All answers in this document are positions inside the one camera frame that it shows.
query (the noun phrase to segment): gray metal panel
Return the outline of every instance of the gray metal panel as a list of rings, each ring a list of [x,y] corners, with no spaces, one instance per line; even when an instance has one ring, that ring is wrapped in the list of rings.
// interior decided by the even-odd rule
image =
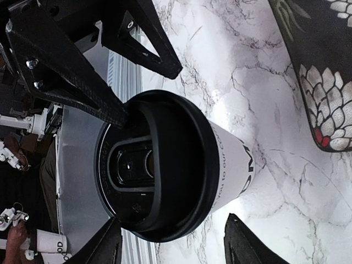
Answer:
[[[58,143],[58,211],[68,252],[77,253],[106,223],[109,214],[95,179],[95,148],[103,122],[65,107]]]

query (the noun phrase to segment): marble countertop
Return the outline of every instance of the marble countertop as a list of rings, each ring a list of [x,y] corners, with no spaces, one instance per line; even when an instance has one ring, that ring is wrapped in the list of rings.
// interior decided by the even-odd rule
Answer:
[[[184,69],[168,80],[143,69],[144,90],[185,96],[252,146],[256,178],[192,234],[156,245],[159,263],[225,263],[236,213],[291,264],[351,263],[352,157],[315,145],[288,52],[268,1],[155,0]],[[148,40],[143,43],[152,50]]]

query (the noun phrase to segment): metal bolt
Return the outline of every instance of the metal bolt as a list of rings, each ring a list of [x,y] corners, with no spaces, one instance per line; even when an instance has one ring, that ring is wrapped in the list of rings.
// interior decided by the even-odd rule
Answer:
[[[132,20],[130,23],[128,23],[128,25],[127,25],[127,29],[132,28],[132,27],[133,27],[133,25],[134,25],[134,22],[133,22],[133,20]]]
[[[32,59],[32,60],[28,60],[26,62],[26,65],[28,69],[33,70],[38,65],[38,62],[39,61],[37,59]]]
[[[35,81],[34,82],[34,87],[36,87],[37,89],[41,89],[41,87],[43,87],[44,82],[43,81]]]

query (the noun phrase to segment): black plastic part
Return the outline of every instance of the black plastic part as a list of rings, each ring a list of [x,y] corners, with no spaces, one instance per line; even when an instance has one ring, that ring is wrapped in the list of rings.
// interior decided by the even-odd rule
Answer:
[[[53,134],[61,126],[62,117],[63,117],[63,108],[58,108],[55,114],[53,114],[53,111],[54,111],[54,107],[51,107],[48,110],[45,134]]]
[[[120,264],[121,258],[121,225],[113,217],[65,264]]]
[[[127,113],[111,88],[47,13],[31,8],[6,27],[27,89],[44,100],[73,106],[122,127]],[[26,62],[39,61],[29,69]],[[35,82],[43,81],[37,89]]]
[[[6,66],[4,74],[2,75],[1,83],[7,86],[12,86],[14,81],[16,80],[13,78],[13,75],[11,74],[9,68]]]
[[[46,13],[70,37],[101,20],[101,9],[107,1],[38,0]]]
[[[152,242],[178,239],[198,227],[213,205],[219,181],[214,133],[193,103],[170,92],[141,93],[126,108],[125,128],[107,127],[100,142],[102,198],[112,213],[118,212],[122,227],[137,236]],[[114,145],[146,147],[147,139],[153,147],[154,186],[139,180],[139,188],[116,188],[108,165]]]
[[[289,264],[271,251],[235,214],[225,227],[227,264]]]
[[[37,240],[38,240],[38,232],[37,229],[32,229],[31,230],[31,240],[29,243],[29,250],[33,251],[34,253],[37,253]]]
[[[126,15],[131,15],[142,28],[159,56],[123,30]],[[163,30],[152,0],[109,1],[104,7],[102,22],[103,46],[167,78],[175,79],[181,72],[181,62]]]
[[[6,24],[9,19],[8,11],[0,8],[0,52],[6,61],[6,68],[11,72],[11,74],[18,78],[17,67],[14,58],[10,51],[10,44],[5,34]]]

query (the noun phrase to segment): cable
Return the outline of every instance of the cable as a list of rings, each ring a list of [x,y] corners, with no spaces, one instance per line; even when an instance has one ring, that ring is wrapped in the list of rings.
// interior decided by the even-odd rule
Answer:
[[[15,202],[14,204],[13,204],[13,207],[15,208],[15,205],[20,205],[21,206],[21,214],[23,213],[23,205],[22,205],[22,203],[20,203],[20,202]]]
[[[26,163],[27,163],[26,166],[24,166],[23,169],[21,169],[20,171],[22,171],[22,172],[27,172],[27,171],[29,171],[29,168],[30,168],[31,166],[30,166],[30,164],[29,164],[29,161],[28,161],[26,155],[23,154],[23,151],[22,151],[22,150],[19,150],[18,154],[21,155],[21,156],[23,156],[23,157],[26,159]]]

